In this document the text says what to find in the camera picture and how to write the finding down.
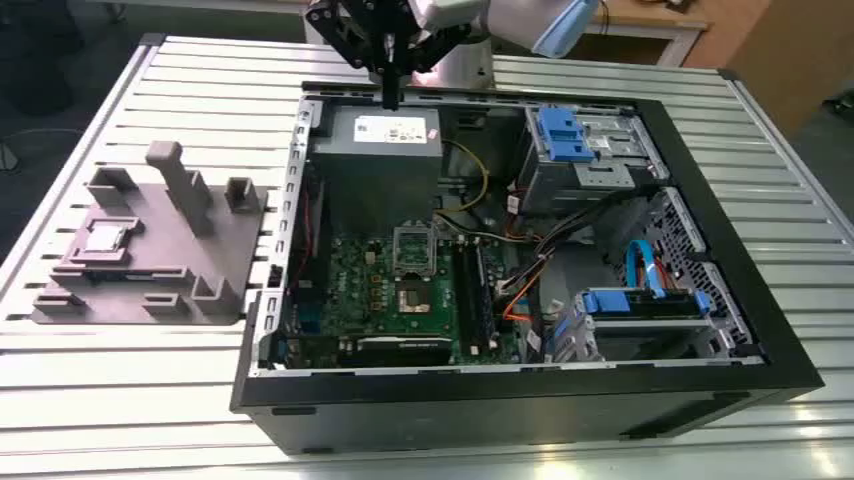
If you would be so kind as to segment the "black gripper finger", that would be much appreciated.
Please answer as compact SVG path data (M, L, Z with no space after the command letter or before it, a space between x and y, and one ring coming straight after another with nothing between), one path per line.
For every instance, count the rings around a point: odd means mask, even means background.
M401 79L413 72L425 73L466 38L469 27L440 29L413 46L409 40L413 32L398 31L393 35L393 109L401 100Z
M381 87L381 106L393 110L393 35L369 35L352 20L341 1L310 1L304 18L349 66L364 68Z

